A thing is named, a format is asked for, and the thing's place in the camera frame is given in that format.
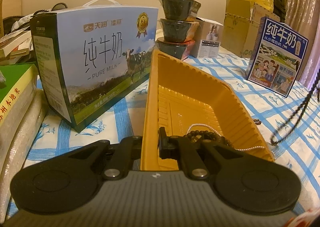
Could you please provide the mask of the yellow plastic tray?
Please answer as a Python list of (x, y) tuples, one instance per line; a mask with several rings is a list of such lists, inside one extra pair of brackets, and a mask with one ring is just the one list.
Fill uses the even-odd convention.
[(151, 61), (141, 170), (177, 170), (176, 161), (159, 157), (158, 130), (164, 127), (168, 136), (183, 136), (191, 125), (196, 130), (212, 127), (235, 148), (249, 148), (249, 154), (274, 161), (247, 109), (226, 82), (156, 49)]

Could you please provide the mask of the bottom black food bowl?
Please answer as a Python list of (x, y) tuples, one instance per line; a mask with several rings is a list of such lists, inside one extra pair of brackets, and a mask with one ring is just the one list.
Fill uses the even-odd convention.
[(161, 52), (183, 61), (189, 56), (195, 45), (195, 41), (191, 40), (182, 43), (168, 42), (163, 37), (160, 37), (157, 39), (156, 45)]

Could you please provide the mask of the black food bowl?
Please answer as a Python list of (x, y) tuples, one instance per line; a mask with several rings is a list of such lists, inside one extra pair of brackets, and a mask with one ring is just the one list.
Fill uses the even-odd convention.
[(199, 22), (178, 21), (160, 19), (159, 23), (163, 29), (164, 40), (167, 42), (183, 43), (193, 40)]
[(163, 37), (160, 37), (157, 39), (156, 45), (161, 52), (183, 61), (189, 56), (195, 45), (195, 41), (191, 40), (182, 43), (168, 42)]
[(169, 20), (195, 21), (201, 4), (195, 0), (159, 0)]

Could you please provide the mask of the small white product box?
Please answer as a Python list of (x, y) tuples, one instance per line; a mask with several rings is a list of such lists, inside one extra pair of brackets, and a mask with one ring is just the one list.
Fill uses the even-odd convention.
[(199, 22), (194, 41), (195, 44), (190, 52), (195, 58), (216, 58), (219, 53), (222, 40), (223, 24), (205, 18), (196, 18)]

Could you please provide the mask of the large pure milk carton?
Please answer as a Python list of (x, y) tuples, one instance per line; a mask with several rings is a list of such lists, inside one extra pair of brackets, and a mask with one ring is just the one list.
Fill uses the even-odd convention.
[(158, 9), (91, 0), (33, 15), (30, 30), (50, 107), (80, 132), (149, 77)]

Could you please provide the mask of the middle black food bowl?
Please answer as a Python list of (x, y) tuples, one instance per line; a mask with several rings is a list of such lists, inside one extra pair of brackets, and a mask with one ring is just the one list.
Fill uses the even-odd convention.
[(178, 21), (160, 19), (159, 23), (163, 29), (164, 40), (167, 42), (183, 43), (193, 40), (199, 22)]

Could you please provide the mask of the top black food bowl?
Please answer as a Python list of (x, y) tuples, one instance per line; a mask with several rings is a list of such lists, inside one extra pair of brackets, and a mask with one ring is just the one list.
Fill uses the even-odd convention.
[(159, 0), (169, 20), (195, 21), (201, 4), (195, 0)]

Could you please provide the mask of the brown cardboard box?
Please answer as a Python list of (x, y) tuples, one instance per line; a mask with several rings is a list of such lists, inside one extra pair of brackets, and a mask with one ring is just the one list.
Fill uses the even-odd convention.
[(221, 46), (241, 58), (250, 58), (257, 38), (260, 19), (280, 17), (257, 3), (226, 0)]

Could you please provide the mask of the small blue milk carton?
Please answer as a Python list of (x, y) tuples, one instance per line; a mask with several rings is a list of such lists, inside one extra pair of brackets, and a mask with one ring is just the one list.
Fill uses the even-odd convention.
[(268, 17), (260, 20), (246, 79), (283, 97), (296, 81), (309, 40)]

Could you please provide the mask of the stack of papers books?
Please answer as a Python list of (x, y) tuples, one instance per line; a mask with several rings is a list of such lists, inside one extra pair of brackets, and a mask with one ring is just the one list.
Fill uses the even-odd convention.
[(16, 15), (3, 20), (4, 36), (1, 38), (1, 65), (24, 62), (33, 50), (31, 31), (28, 22), (19, 22), (22, 16)]

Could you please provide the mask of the pink curtain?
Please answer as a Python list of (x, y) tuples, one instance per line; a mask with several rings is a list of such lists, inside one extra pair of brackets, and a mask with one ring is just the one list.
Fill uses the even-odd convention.
[(297, 80), (310, 89), (319, 69), (319, 0), (286, 0), (286, 23), (309, 44)]

